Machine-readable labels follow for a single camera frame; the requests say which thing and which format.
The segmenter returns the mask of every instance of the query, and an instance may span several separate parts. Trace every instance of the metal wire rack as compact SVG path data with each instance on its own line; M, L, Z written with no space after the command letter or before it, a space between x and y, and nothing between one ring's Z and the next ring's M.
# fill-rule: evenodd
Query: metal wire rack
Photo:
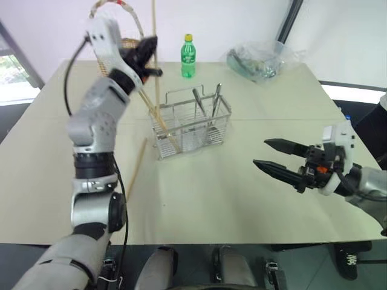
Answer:
M194 98L177 103L168 103L171 94L176 96L187 94L192 92L194 88L200 88L200 99L205 114ZM204 95L204 86L200 85L167 92L165 94L165 104L160 105L160 115L166 124L167 132L160 127L153 117L151 117L151 120L156 144L160 151L160 159L163 159L178 153L193 151L203 146L223 143L227 123L231 116L231 107L222 94L219 95L218 102L215 104L215 94ZM178 144L180 151L175 148L172 141Z

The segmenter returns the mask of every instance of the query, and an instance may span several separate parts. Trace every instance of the bottle cap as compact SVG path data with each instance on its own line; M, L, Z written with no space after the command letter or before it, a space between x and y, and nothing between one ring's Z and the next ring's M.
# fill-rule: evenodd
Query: bottle cap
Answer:
M185 41L192 41L192 34L186 34L184 37Z

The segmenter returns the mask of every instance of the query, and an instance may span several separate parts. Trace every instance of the gray robot arm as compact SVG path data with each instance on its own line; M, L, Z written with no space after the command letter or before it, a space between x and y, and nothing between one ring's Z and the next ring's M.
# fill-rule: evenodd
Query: gray robot arm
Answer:
M322 195L336 193L375 218L387 236L387 171L353 163L355 135L345 121L324 129L321 145L305 146L285 139L267 139L277 151L305 158L298 172L271 161L253 160L263 172L292 185L298 192L317 188Z
M74 144L73 233L49 247L14 290L82 290L95 285L110 237L126 222L124 196L114 191L118 181L113 155L117 122L129 104L130 93L139 90L150 75L162 74L161 70L145 68L157 37L119 52L112 40L117 26L102 20L96 21L96 27L97 31L89 31L90 39L96 41L95 32L99 41L107 40L93 46L107 51L104 59L112 67L108 77L98 79L88 90L67 124Z

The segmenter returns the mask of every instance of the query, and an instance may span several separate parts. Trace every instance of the table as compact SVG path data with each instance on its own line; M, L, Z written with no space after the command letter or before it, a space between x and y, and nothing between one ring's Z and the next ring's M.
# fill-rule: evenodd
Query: table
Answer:
M144 138L149 142L128 200L128 243L313 243L379 239L380 225L340 196L303 195L258 170L252 159L296 170L304 161L276 152L263 141L320 141L322 129L343 120L305 65L263 86L220 63L199 63L194 79L182 79L178 63L161 66L161 91L223 83L233 113L224 144L157 160L145 105L133 95L118 126L115 154L127 186ZM68 119L62 100L65 63L0 144L0 242L51 244L71 232L74 174ZM80 61L70 78L73 109L99 75L95 62ZM154 91L152 81L147 92ZM377 168L356 140L355 162ZM123 240L123 230L112 237Z

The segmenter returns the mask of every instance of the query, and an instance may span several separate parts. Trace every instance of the plastic bag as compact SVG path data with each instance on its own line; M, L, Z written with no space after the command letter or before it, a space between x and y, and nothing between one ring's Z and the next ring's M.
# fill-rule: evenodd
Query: plastic bag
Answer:
M304 51L293 52L278 41L251 42L232 48L227 53L227 64L238 74L259 83L299 65L304 54Z

